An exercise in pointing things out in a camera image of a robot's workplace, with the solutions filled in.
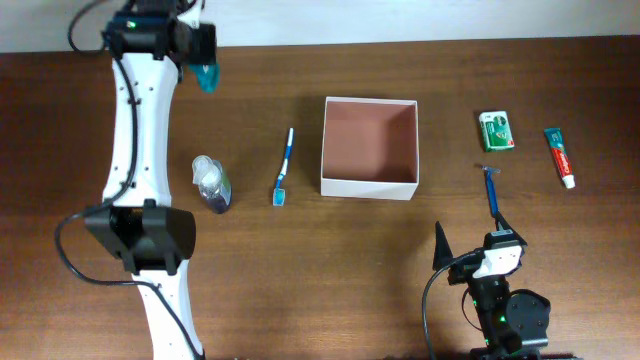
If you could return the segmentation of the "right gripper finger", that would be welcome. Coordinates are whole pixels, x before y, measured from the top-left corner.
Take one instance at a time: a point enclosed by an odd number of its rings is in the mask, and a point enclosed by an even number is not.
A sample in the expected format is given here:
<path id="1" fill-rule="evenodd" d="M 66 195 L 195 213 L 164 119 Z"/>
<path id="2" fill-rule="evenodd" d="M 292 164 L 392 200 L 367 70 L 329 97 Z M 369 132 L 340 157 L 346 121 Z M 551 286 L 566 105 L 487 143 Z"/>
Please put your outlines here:
<path id="1" fill-rule="evenodd" d="M 452 250 L 445 235 L 444 229 L 439 221 L 435 223 L 435 249 L 432 269 L 439 271 L 449 266 L 454 260 Z"/>
<path id="2" fill-rule="evenodd" d="M 524 240 L 524 238 L 516 230 L 514 230 L 511 227 L 511 225 L 506 221 L 504 216 L 499 211 L 495 213 L 494 219 L 495 219 L 497 230 L 511 230 L 513 235 L 519 241 L 521 246 L 527 245 L 527 242 Z"/>

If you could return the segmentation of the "teal mouthwash bottle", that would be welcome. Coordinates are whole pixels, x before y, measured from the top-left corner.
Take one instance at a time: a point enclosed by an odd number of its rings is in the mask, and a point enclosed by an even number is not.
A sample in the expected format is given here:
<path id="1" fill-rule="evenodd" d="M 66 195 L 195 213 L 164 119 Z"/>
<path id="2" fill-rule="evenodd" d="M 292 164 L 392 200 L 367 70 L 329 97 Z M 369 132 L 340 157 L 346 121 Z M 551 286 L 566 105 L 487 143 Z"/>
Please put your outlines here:
<path id="1" fill-rule="evenodd" d="M 190 64 L 189 68 L 196 75 L 197 82 L 205 93 L 214 93 L 220 81 L 218 64 Z"/>

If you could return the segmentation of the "green soap box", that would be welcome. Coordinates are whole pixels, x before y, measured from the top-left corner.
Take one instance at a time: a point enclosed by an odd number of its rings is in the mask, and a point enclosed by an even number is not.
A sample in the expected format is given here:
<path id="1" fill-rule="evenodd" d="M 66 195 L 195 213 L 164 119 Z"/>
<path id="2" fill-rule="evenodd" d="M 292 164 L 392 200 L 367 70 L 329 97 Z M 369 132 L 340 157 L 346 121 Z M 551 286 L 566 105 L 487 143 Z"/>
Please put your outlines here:
<path id="1" fill-rule="evenodd" d="M 479 124 L 486 152 L 506 151 L 515 147 L 506 111 L 482 112 Z"/>

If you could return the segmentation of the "white cardboard box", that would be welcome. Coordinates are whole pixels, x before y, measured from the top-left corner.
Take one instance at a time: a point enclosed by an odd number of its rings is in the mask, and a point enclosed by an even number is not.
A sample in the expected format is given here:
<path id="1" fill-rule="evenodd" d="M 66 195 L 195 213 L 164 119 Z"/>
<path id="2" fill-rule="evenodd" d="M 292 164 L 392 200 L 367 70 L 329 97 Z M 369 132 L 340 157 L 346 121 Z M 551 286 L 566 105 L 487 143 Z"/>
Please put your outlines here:
<path id="1" fill-rule="evenodd" d="M 321 195 L 409 201 L 419 181 L 417 101 L 326 98 Z"/>

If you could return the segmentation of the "clear purple liquid bottle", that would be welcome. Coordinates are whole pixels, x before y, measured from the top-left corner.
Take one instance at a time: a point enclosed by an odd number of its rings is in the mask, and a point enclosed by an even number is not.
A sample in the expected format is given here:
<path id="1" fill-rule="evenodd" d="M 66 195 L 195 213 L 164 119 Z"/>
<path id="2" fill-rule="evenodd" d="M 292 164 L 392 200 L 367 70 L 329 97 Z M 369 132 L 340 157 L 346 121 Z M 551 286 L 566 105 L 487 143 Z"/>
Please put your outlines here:
<path id="1" fill-rule="evenodd" d="M 216 214 L 227 212 L 232 203 L 232 187 L 221 163 L 200 155 L 193 160 L 192 170 L 193 184 L 208 207 Z"/>

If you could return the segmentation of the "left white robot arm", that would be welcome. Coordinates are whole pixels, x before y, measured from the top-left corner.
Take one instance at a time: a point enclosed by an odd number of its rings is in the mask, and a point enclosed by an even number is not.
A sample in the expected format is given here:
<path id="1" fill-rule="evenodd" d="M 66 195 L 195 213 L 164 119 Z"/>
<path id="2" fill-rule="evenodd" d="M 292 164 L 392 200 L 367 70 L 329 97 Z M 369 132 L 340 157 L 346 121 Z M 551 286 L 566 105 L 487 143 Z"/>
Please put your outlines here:
<path id="1" fill-rule="evenodd" d="M 216 61 L 216 33 L 201 1 L 130 1 L 108 22 L 116 118 L 111 168 L 86 228 L 140 291 L 155 359 L 202 359 L 191 314 L 192 213 L 172 205 L 168 181 L 171 101 L 188 64 Z"/>

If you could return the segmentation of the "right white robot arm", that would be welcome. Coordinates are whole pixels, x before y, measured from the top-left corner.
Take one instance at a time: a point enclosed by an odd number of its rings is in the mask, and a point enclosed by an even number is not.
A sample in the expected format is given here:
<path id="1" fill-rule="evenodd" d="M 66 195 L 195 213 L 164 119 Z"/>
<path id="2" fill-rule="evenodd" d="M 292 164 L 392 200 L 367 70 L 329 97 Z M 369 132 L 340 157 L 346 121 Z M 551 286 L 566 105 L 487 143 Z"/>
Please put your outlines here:
<path id="1" fill-rule="evenodd" d="M 511 290 L 507 277 L 521 267 L 527 242 L 504 219 L 495 215 L 496 230 L 483 245 L 454 256 L 440 223 L 435 224 L 435 250 L 429 289 L 442 273 L 451 286 L 465 284 L 479 320 L 485 346 L 469 351 L 470 359 L 543 359 L 549 344 L 547 328 L 551 303 L 528 289 Z"/>

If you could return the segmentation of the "blue disposable razor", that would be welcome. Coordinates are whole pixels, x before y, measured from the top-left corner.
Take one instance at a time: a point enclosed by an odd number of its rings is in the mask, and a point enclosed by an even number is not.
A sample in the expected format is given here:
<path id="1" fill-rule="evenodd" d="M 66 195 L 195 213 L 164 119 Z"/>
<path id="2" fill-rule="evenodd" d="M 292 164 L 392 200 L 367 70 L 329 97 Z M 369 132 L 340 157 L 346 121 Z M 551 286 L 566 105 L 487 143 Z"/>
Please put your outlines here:
<path id="1" fill-rule="evenodd" d="M 487 197 L 488 197 L 488 201 L 489 201 L 489 207 L 490 207 L 491 216 L 493 218 L 495 218 L 497 213 L 499 212 L 499 205 L 498 205 L 498 200 L 497 200 L 497 193 L 496 193 L 496 189 L 495 189 L 495 184 L 494 184 L 494 181 L 493 181 L 493 176 L 495 174 L 499 174 L 501 172 L 501 170 L 498 169 L 498 168 L 485 166 L 485 165 L 480 165 L 480 168 L 484 173 L 485 186 L 486 186 L 486 190 L 487 190 Z"/>

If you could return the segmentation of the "red green toothpaste tube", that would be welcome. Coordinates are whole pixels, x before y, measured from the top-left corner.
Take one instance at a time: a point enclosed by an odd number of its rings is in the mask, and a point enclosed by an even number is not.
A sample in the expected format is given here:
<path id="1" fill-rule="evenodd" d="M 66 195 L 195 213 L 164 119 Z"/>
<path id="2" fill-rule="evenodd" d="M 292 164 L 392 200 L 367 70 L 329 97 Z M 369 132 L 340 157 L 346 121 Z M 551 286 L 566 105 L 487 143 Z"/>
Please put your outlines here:
<path id="1" fill-rule="evenodd" d="M 560 128 L 547 128 L 544 130 L 545 137 L 549 143 L 559 176 L 567 189 L 576 186 L 575 176 L 569 161 L 563 134 Z"/>

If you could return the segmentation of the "blue white toothbrush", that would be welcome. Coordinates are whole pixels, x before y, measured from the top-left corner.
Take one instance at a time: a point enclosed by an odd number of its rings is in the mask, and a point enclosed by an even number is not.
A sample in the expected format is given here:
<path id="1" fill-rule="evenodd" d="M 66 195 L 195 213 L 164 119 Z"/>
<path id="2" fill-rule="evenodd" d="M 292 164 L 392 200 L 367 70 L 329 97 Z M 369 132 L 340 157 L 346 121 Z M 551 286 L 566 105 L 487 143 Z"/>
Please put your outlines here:
<path id="1" fill-rule="evenodd" d="M 294 129 L 290 128 L 288 130 L 283 162 L 282 162 L 280 172 L 276 179 L 275 187 L 273 190 L 272 205 L 276 207 L 283 206 L 286 200 L 286 191 L 282 188 L 282 182 L 288 172 L 288 167 L 289 167 L 289 162 L 290 162 L 291 152 L 292 152 L 293 142 L 294 142 L 294 134 L 295 134 Z"/>

